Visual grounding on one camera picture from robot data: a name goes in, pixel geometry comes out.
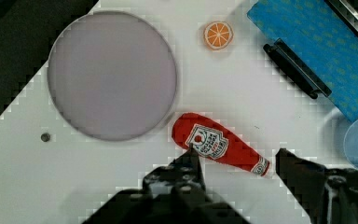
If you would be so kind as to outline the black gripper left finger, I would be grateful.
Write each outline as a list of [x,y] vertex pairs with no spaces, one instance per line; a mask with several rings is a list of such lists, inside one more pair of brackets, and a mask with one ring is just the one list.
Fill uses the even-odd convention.
[[175,187],[183,186],[206,189],[199,153],[193,146],[168,165],[155,168],[144,177],[142,183],[143,190],[150,193],[153,198],[168,195]]

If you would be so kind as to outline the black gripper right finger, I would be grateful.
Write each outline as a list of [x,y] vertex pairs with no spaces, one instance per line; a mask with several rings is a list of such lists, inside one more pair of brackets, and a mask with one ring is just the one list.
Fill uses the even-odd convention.
[[358,171],[329,169],[282,148],[276,174],[310,217],[311,224],[358,224]]

